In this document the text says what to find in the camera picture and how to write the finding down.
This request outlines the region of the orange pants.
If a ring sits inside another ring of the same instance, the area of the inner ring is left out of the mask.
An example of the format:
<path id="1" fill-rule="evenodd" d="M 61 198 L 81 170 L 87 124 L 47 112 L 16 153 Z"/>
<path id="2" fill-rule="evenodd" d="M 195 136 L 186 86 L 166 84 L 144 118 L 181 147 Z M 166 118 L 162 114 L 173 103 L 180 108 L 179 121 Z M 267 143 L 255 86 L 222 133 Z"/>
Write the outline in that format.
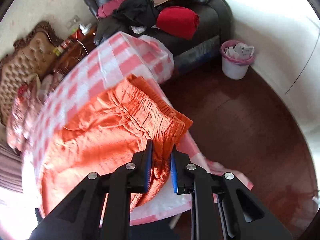
<path id="1" fill-rule="evenodd" d="M 49 214 L 87 174 L 114 172 L 151 140 L 150 188 L 133 194 L 130 207 L 149 202 L 167 182 L 171 151 L 191 126 L 143 77 L 121 80 L 89 100 L 53 135 L 40 178 L 42 213 Z"/>

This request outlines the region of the pink curtain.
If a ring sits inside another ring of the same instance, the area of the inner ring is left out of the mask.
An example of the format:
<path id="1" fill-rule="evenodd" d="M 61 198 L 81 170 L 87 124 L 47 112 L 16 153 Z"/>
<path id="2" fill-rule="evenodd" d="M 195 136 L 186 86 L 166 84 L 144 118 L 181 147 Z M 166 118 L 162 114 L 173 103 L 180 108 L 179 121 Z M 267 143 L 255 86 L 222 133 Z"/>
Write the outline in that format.
<path id="1" fill-rule="evenodd" d="M 1 187 L 22 193 L 22 159 L 8 145 L 0 150 Z"/>

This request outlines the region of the folded floral quilt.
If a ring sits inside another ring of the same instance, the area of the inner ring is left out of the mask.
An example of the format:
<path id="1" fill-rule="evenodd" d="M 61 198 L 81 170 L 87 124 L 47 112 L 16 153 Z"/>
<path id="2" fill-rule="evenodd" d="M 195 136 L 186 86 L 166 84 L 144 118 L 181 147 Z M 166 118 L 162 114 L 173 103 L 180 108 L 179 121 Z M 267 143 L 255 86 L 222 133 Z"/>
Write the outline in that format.
<path id="1" fill-rule="evenodd" d="M 54 73 L 40 80 L 37 74 L 32 74 L 18 89 L 7 122 L 7 143 L 17 155 L 23 152 L 41 108 L 63 78 L 63 74 Z"/>

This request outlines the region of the pink lined waste bin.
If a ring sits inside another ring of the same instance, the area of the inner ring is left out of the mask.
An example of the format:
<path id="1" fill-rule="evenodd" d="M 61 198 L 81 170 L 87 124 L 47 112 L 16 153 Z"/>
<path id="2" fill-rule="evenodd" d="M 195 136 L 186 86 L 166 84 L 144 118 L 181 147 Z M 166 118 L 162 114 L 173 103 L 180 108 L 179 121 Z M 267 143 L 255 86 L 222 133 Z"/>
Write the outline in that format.
<path id="1" fill-rule="evenodd" d="M 254 62 L 255 48 L 237 40 L 221 45 L 222 71 L 230 79 L 241 80 Z"/>

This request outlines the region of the dark wooden nightstand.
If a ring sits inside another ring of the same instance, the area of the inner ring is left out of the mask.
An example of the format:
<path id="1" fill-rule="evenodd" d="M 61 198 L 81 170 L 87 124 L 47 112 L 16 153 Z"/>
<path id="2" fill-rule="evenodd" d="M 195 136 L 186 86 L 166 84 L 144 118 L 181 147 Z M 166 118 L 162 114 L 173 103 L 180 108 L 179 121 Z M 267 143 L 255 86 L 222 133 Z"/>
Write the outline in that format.
<path id="1" fill-rule="evenodd" d="M 65 52 L 54 60 L 50 65 L 48 74 L 60 73 L 66 76 L 80 61 L 82 61 L 89 53 L 96 47 L 94 38 L 97 31 L 97 24 L 94 23 L 83 34 L 79 28 L 75 31 L 70 39 L 72 43 L 69 44 Z"/>

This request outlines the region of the yellow jar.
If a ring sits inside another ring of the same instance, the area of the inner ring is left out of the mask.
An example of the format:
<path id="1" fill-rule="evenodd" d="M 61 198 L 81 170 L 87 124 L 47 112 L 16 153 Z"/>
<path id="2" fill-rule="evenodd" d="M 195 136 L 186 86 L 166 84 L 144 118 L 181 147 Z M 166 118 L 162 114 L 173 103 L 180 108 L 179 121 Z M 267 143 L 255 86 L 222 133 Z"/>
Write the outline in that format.
<path id="1" fill-rule="evenodd" d="M 53 53 L 57 56 L 60 57 L 63 53 L 65 52 L 65 50 L 61 47 L 61 46 L 57 46 L 53 49 Z"/>

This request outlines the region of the tufted beige wooden headboard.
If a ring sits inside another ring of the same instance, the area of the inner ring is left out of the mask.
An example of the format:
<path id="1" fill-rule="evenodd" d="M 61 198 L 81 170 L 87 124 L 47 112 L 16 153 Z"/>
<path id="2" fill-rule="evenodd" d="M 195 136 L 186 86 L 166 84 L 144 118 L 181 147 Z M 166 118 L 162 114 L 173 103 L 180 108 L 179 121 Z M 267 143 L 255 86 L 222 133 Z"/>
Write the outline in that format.
<path id="1" fill-rule="evenodd" d="M 42 79 L 57 58 L 54 49 L 63 42 L 47 21 L 39 22 L 13 44 L 14 52 L 1 59 L 1 123 L 6 126 L 19 87 L 31 74 Z"/>

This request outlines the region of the red folded cloth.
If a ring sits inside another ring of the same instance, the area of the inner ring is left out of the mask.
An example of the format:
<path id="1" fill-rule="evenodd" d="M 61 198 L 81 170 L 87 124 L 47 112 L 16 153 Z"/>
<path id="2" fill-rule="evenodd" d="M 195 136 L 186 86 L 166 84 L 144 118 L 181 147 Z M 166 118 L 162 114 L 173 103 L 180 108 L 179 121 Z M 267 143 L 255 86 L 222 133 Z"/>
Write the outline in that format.
<path id="1" fill-rule="evenodd" d="M 157 18 L 156 27 L 185 40 L 191 40 L 200 24 L 198 14 L 185 7 L 167 7 Z"/>

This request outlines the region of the maroon cushion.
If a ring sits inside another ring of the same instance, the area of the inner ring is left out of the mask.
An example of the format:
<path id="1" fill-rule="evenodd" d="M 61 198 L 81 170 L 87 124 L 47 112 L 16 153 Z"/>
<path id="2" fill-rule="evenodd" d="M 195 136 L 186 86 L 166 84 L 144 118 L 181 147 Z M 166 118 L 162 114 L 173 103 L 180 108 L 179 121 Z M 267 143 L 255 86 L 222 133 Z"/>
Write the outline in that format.
<path id="1" fill-rule="evenodd" d="M 125 0 L 110 0 L 104 3 L 98 8 L 97 17 L 106 18 L 112 14 L 112 12 L 119 8 L 121 3 Z"/>

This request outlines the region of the wall power socket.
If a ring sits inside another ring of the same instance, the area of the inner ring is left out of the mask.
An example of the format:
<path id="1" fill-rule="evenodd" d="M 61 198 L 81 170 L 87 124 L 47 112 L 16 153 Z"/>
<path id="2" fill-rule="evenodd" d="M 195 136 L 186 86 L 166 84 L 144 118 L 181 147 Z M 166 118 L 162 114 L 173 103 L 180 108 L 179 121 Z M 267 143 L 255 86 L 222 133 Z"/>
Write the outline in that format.
<path id="1" fill-rule="evenodd" d="M 80 21 L 80 18 L 75 15 L 73 16 L 67 23 L 65 24 L 65 27 L 67 29 L 71 29 L 73 26 L 75 26 Z"/>

